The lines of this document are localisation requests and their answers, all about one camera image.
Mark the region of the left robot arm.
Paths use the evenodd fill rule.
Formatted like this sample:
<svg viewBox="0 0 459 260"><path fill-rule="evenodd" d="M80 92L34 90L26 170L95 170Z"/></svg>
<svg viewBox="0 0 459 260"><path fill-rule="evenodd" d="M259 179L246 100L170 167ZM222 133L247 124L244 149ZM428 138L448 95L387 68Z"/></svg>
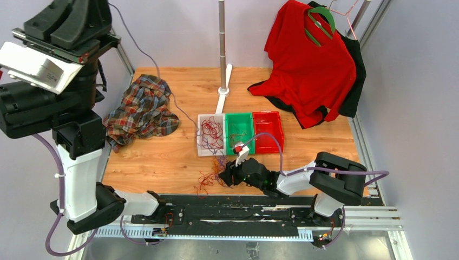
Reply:
<svg viewBox="0 0 459 260"><path fill-rule="evenodd" d="M1 85L1 130L12 139L52 132L60 196L51 209L76 235L121 216L161 223L166 203L156 193L118 191L97 179L106 143L93 111L104 98L100 57L121 41L108 1L52 1L13 35L22 44L1 46L1 67L13 79Z"/></svg>

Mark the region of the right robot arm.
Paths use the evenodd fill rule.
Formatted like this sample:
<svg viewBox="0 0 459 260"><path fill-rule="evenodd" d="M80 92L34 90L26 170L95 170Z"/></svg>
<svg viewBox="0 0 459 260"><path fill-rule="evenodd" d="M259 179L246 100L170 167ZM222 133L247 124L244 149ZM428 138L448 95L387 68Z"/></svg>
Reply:
<svg viewBox="0 0 459 260"><path fill-rule="evenodd" d="M270 171L254 158L241 164L226 164L219 178L228 186L245 183L272 198L286 198L296 192L316 188L309 217L322 226L335 211L345 205L358 206L363 199L367 168L328 152L319 152L316 159L295 170Z"/></svg>

